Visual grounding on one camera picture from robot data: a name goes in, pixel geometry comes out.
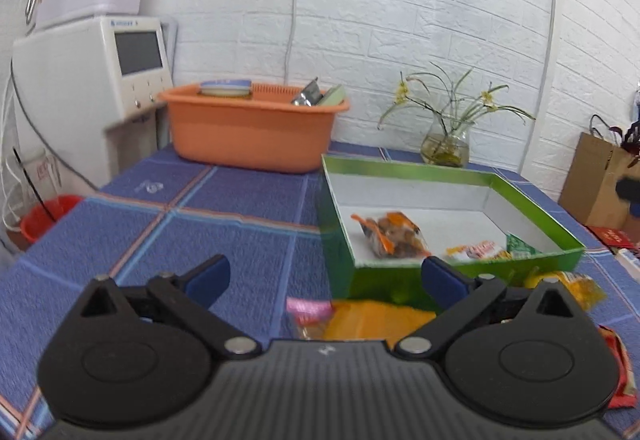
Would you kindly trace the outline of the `white screen appliance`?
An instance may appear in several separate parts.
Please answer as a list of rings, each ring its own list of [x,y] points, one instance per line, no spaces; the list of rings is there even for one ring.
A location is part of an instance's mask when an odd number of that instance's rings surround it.
[[[155,17],[100,16],[35,31],[13,45],[22,157],[48,152],[63,192],[88,195],[166,142],[160,93],[171,88]]]

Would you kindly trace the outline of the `yellow snack bag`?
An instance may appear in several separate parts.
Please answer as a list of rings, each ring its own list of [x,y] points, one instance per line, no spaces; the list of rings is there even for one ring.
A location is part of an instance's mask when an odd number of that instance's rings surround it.
[[[561,283],[576,299],[582,310],[590,310],[606,298],[600,285],[592,277],[582,273],[555,271],[529,275],[525,278],[523,286],[533,289],[544,281]]]

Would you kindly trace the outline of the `orange plastic basin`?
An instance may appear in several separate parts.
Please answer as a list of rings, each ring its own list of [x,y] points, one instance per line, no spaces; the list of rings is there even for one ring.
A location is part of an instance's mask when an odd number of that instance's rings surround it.
[[[158,94],[168,108],[175,152],[183,159],[284,173],[318,169],[329,150],[336,105],[295,106],[299,86],[254,82],[249,98],[205,95],[201,85]]]

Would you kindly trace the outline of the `red snack packet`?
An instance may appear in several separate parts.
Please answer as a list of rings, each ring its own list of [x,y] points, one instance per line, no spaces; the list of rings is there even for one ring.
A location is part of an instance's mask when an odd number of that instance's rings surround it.
[[[608,346],[608,351],[613,354],[618,368],[617,385],[608,403],[608,409],[635,408],[638,403],[638,390],[628,351],[620,336],[611,328],[600,325],[599,332]]]

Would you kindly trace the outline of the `pink pumpkin seed packet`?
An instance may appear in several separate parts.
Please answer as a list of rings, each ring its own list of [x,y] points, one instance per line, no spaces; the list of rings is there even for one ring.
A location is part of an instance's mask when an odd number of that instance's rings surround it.
[[[285,310],[299,339],[322,340],[334,308],[329,300],[309,300],[288,297]]]

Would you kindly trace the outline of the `brown paper bag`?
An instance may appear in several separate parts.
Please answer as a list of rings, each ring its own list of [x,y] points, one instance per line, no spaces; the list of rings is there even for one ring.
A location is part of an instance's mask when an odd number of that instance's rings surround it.
[[[615,192],[618,180],[639,178],[639,159],[608,141],[580,134],[559,198],[559,205],[584,226],[620,230],[628,201]]]

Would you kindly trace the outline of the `dark purple potted plant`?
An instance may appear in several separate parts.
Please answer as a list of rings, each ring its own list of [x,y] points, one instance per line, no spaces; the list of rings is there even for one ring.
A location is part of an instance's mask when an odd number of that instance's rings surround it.
[[[592,137],[612,143],[631,155],[627,168],[639,163],[640,147],[640,91],[636,88],[631,100],[631,125],[627,129],[609,125],[600,115],[593,114],[589,119],[588,132]]]

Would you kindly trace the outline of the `green cardboard box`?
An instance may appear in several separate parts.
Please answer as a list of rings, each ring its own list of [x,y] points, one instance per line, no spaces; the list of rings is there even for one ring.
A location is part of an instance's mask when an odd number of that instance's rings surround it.
[[[426,259],[511,286],[574,270],[584,245],[498,174],[326,156],[318,194],[331,295],[432,310]]]

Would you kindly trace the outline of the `green triangular snack packet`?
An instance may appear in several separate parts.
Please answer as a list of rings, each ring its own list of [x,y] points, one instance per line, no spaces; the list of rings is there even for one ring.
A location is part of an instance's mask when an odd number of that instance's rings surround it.
[[[514,234],[506,235],[506,253],[513,260],[524,260],[540,255],[540,251]]]

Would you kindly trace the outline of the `clear orange-label snack packet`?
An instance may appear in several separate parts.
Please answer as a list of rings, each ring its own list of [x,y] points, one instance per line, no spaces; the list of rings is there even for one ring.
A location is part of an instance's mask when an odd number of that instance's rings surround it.
[[[386,212],[381,218],[363,218],[354,213],[378,259],[422,259],[431,256],[421,229],[403,212]]]

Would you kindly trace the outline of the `glass vase with flowers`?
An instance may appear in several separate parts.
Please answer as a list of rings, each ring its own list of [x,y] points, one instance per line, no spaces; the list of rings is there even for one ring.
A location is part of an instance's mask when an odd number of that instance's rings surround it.
[[[509,114],[524,123],[536,120],[524,108],[499,102],[497,95],[510,90],[506,83],[489,82],[476,92],[466,91],[473,74],[474,69],[469,68],[454,76],[436,62],[427,69],[401,74],[393,103],[378,118],[378,129],[401,111],[424,111],[432,124],[421,142],[422,160],[428,165],[460,169],[469,163],[470,133],[480,120],[498,114]]]

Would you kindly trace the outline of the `orange snack packet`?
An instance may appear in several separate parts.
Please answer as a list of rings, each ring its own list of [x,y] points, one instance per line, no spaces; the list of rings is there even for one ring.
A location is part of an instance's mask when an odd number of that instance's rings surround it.
[[[326,342],[384,340],[393,347],[400,339],[435,319],[436,313],[374,300],[333,302],[333,314],[322,334]]]

